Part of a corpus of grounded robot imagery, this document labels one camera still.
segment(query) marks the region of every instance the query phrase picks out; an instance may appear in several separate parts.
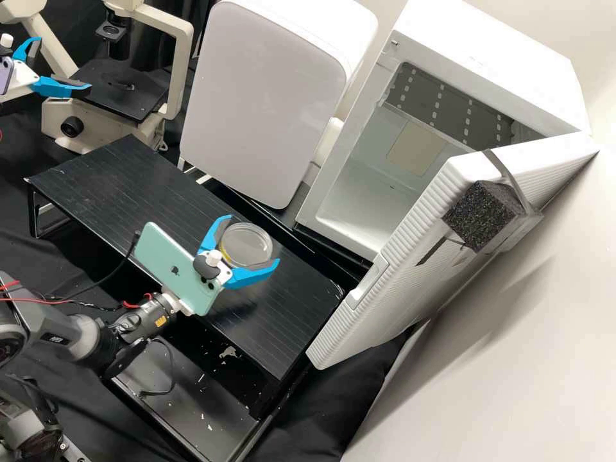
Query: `black foam block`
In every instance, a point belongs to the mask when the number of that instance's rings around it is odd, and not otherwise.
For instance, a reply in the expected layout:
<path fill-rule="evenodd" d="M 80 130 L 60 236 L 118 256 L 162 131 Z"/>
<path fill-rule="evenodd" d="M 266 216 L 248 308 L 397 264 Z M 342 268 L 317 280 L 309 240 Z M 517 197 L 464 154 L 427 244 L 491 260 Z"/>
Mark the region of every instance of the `black foam block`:
<path fill-rule="evenodd" d="M 478 181 L 443 220 L 473 251 L 490 252 L 519 227 L 525 215 L 511 186 Z"/>

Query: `white debris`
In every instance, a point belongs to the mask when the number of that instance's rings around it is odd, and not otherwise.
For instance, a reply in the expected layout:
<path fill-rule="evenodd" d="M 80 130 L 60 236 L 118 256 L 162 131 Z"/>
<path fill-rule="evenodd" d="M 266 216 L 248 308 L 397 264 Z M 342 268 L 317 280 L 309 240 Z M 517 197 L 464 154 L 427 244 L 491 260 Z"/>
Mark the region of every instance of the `white debris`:
<path fill-rule="evenodd" d="M 237 351 L 235 350 L 234 347 L 228 346 L 225 348 L 225 351 L 223 351 L 222 353 L 218 355 L 220 359 L 227 357 L 227 356 L 237 357 Z"/>

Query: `red wire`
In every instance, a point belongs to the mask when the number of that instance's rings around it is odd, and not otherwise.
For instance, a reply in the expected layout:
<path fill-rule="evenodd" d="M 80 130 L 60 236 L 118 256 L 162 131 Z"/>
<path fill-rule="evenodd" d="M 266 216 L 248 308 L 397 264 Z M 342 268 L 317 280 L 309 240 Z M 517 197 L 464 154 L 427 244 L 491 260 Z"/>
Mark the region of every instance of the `red wire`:
<path fill-rule="evenodd" d="M 9 287 L 16 286 L 17 284 L 21 284 L 20 281 L 14 280 L 13 282 L 9 282 L 7 285 L 0 287 L 0 291 L 7 290 Z"/>
<path fill-rule="evenodd" d="M 152 299 L 152 294 L 151 293 L 144 293 L 143 294 L 144 297 L 146 297 L 148 300 Z M 122 301 L 122 306 L 126 309 L 137 309 L 140 308 L 140 305 L 131 305 L 130 303 L 128 303 L 126 300 Z"/>
<path fill-rule="evenodd" d="M 122 302 L 122 306 L 124 308 L 127 308 L 127 309 L 137 309 L 137 308 L 139 308 L 139 305 L 131 305 L 126 300 Z"/>
<path fill-rule="evenodd" d="M 73 303 L 74 300 L 61 300 L 59 302 L 46 302 L 45 300 L 39 300 L 38 298 L 0 298 L 0 302 L 33 302 L 40 303 L 42 305 L 62 305 L 67 303 Z"/>

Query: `white wall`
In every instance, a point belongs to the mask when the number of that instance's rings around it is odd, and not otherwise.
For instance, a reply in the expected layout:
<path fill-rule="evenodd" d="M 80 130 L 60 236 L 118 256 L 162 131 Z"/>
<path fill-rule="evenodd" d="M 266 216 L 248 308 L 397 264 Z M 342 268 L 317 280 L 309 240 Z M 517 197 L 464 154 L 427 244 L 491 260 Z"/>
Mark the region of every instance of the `white wall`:
<path fill-rule="evenodd" d="M 616 460 L 616 155 L 436 320 L 343 462 Z"/>

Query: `petri dish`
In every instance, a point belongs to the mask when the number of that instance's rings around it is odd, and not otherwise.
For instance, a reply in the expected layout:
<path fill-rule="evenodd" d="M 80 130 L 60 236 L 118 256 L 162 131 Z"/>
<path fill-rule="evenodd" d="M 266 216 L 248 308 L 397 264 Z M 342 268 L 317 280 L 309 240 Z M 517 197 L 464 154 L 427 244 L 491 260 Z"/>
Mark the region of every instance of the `petri dish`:
<path fill-rule="evenodd" d="M 220 239 L 218 250 L 235 268 L 245 268 L 271 259 L 273 244 L 270 235 L 252 223 L 234 223 Z"/>

